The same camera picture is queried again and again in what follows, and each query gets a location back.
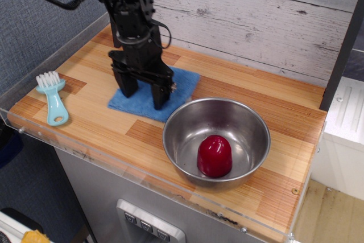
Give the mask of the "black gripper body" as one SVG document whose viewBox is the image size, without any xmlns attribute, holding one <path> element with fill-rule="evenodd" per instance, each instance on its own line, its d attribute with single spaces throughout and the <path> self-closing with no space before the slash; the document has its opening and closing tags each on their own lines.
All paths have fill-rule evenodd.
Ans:
<svg viewBox="0 0 364 243">
<path fill-rule="evenodd" d="M 174 72 L 162 61 L 164 50 L 159 37 L 134 41 L 133 44 L 122 45 L 121 51 L 110 51 L 113 71 L 129 73 L 137 81 L 150 85 L 168 86 L 171 93 L 176 90 L 173 82 Z"/>
</svg>

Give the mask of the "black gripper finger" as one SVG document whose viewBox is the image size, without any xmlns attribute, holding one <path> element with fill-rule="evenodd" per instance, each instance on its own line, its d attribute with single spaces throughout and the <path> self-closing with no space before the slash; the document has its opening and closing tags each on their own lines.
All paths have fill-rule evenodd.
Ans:
<svg viewBox="0 0 364 243">
<path fill-rule="evenodd" d="M 154 108 L 156 110 L 160 110 L 163 107 L 163 105 L 169 100 L 171 90 L 168 86 L 152 84 L 151 93 L 152 93 Z"/>
<path fill-rule="evenodd" d="M 138 82 L 129 73 L 114 71 L 114 77 L 125 97 L 131 97 L 138 90 Z"/>
</svg>

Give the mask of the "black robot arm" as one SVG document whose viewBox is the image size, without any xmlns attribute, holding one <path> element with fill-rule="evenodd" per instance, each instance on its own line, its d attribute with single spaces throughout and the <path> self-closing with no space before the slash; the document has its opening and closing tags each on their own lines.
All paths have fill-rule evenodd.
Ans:
<svg viewBox="0 0 364 243">
<path fill-rule="evenodd" d="M 160 110 L 176 89 L 174 72 L 162 61 L 160 28 L 153 20 L 153 0 L 101 0 L 109 14 L 115 50 L 109 52 L 114 77 L 125 97 L 138 82 L 151 86 L 154 108 Z"/>
</svg>

